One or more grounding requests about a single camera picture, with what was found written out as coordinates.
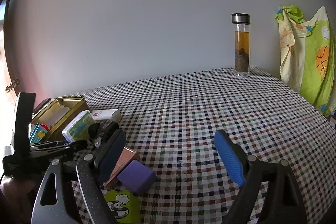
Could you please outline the person's left hand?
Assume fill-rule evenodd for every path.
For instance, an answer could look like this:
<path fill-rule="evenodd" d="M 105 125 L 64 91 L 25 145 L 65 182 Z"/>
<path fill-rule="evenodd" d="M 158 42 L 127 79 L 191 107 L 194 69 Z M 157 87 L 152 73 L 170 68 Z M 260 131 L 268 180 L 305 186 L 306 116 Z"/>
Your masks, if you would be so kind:
<path fill-rule="evenodd" d="M 1 191 L 14 216 L 21 223 L 31 223 L 39 180 L 4 176 Z"/>

